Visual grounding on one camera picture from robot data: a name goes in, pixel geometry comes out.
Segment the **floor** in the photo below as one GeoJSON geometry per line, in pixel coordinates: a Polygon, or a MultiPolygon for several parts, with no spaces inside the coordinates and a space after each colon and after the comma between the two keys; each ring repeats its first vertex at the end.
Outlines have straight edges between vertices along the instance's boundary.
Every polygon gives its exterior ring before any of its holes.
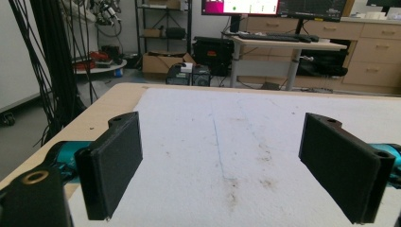
{"type": "MultiPolygon", "coordinates": [[[[135,69],[124,69],[124,74],[121,78],[116,78],[109,73],[96,74],[92,75],[92,77],[93,86],[98,97],[101,97],[116,83],[120,82],[165,83],[161,79],[145,79],[142,72],[135,69]]],[[[228,87],[229,82],[229,78],[214,77],[211,81],[211,86],[228,87]]],[[[250,88],[246,85],[239,85],[239,87],[250,88]]],[[[91,105],[89,83],[84,76],[79,76],[78,78],[78,89],[83,103],[87,106],[91,105]]],[[[40,143],[38,142],[41,140],[47,125],[39,99],[13,109],[12,113],[15,117],[13,126],[0,124],[0,181],[40,148],[40,143]]]]}

